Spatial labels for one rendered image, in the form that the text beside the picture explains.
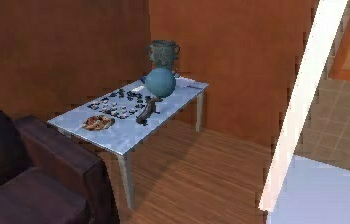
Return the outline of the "dark purple sofa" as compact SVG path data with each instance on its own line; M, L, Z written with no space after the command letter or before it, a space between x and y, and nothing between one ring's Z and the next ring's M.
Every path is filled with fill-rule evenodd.
M0 224L121 224L104 161L38 118L0 109Z

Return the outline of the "dark scattered puzzle pieces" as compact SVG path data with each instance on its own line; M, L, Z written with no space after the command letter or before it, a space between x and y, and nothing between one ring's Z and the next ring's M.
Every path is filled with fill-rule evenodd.
M100 99L92 101L88 108L112 116L117 119L127 119L138 116L152 98L141 89L119 89Z

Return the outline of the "blue ball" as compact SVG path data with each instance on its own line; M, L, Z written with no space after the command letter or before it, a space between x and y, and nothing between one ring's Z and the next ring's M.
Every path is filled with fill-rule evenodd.
M155 68L146 76L145 86L154 96L166 98L174 92L176 80L170 70Z

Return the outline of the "pale blue table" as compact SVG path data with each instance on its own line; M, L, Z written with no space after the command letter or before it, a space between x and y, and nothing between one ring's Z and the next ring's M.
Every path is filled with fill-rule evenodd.
M108 94L52 118L48 123L68 137L75 136L117 156L127 205L129 209L133 209L135 203L131 175L131 152L136 149L138 144L142 143L192 100L197 101L197 117L201 118L204 91L207 87L206 83L192 81L183 77L178 78L174 92L164 98L162 102L156 104L156 113L153 113L144 124L138 124L136 122L137 116L131 116L127 119L114 118L115 123L108 129L98 131L84 129L82 124L91 116L105 115L112 117L87 107L92 101ZM127 84L120 89L133 90L136 88L150 94L152 98L154 97L140 80Z

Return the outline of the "brown patterned plate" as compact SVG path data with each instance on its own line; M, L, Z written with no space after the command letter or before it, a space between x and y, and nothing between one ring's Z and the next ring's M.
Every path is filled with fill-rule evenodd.
M115 123L115 119L105 115L91 116L83 124L82 127L88 131L98 131L108 129Z

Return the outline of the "white door frame post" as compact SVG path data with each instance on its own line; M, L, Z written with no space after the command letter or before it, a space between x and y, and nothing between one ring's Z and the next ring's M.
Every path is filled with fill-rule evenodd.
M272 212L349 0L319 0L258 208Z

